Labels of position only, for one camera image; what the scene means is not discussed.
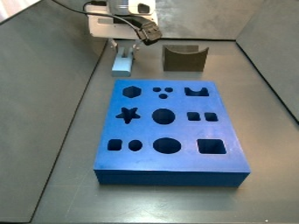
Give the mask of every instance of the cable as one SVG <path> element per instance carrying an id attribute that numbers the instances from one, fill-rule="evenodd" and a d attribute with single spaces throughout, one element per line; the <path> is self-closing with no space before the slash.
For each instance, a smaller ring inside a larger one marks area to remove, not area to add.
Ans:
<path id="1" fill-rule="evenodd" d="M 122 17 L 118 17 L 118 16 L 114 16 L 114 15 L 109 15 L 109 14 L 103 14 L 103 13 L 97 13 L 97 12 L 87 12 L 87 11 L 83 11 L 83 10 L 74 10 L 73 8 L 70 8 L 70 6 L 67 6 L 66 4 L 61 3 L 59 1 L 57 0 L 53 0 L 57 4 L 59 4 L 63 8 L 69 9 L 70 11 L 75 11 L 81 14 L 85 14 L 85 15 L 91 15 L 91 16 L 101 16 L 101 17 L 107 17 L 107 18 L 117 18 L 119 20 L 122 20 L 125 23 L 127 23 L 133 29 L 135 30 L 135 33 L 138 33 L 138 29 L 135 28 L 135 26 L 127 21 L 125 20 Z"/>

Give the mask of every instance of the rectangular hole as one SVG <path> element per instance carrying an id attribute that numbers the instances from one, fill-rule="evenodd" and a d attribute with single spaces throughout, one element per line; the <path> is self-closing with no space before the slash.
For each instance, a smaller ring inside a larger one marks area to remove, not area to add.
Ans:
<path id="1" fill-rule="evenodd" d="M 107 143 L 107 149 L 110 151 L 121 151 L 122 144 L 123 144 L 123 141 L 121 139 L 111 139 Z"/>
<path id="2" fill-rule="evenodd" d="M 228 150 L 221 139 L 198 139 L 201 154 L 226 154 Z"/>

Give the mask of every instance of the small circular hole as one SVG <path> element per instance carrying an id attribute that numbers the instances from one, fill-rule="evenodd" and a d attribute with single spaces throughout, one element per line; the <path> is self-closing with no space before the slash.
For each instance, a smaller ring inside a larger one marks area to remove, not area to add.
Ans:
<path id="1" fill-rule="evenodd" d="M 167 87 L 167 88 L 165 89 L 165 91 L 166 91 L 167 93 L 171 93 L 171 92 L 174 91 L 174 89 L 173 89 L 171 87 Z"/>
<path id="2" fill-rule="evenodd" d="M 154 91 L 158 93 L 162 91 L 162 89 L 159 87 L 154 87 Z"/>
<path id="3" fill-rule="evenodd" d="M 161 97 L 162 99 L 167 99 L 169 95 L 167 95 L 167 94 L 159 94 L 159 97 Z"/>
<path id="4" fill-rule="evenodd" d="M 131 151 L 141 151 L 143 148 L 143 143 L 139 140 L 134 140 L 129 144 L 129 149 Z"/>

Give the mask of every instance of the star-shaped hole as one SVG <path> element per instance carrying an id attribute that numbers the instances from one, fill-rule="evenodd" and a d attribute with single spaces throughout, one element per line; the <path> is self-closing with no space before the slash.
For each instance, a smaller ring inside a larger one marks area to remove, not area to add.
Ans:
<path id="1" fill-rule="evenodd" d="M 141 115 L 137 113 L 138 108 L 122 108 L 122 114 L 117 118 L 123 118 L 126 124 L 131 123 L 133 119 L 139 119 Z"/>

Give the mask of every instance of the circular hole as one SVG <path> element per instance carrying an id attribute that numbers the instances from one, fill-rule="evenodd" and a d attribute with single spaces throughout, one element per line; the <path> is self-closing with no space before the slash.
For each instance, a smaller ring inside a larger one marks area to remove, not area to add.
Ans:
<path id="1" fill-rule="evenodd" d="M 159 97 L 161 97 L 162 99 L 167 99 L 169 95 L 167 95 L 167 94 L 159 94 Z"/>
<path id="2" fill-rule="evenodd" d="M 131 151 L 141 151 L 143 148 L 143 143 L 139 140 L 134 140 L 129 144 L 129 149 Z"/>
<path id="3" fill-rule="evenodd" d="M 162 91 L 162 89 L 159 87 L 154 87 L 154 91 L 158 93 Z"/>
<path id="4" fill-rule="evenodd" d="M 154 141 L 154 149 L 163 154 L 174 154 L 182 149 L 182 144 L 178 140 L 165 137 Z"/>
<path id="5" fill-rule="evenodd" d="M 165 91 L 166 91 L 167 93 L 171 93 L 171 92 L 174 91 L 174 89 L 173 89 L 171 87 L 167 87 L 167 88 L 165 89 Z"/>
<path id="6" fill-rule="evenodd" d="M 175 120 L 174 112 L 167 108 L 159 108 L 153 115 L 153 118 L 159 124 L 170 124 Z"/>

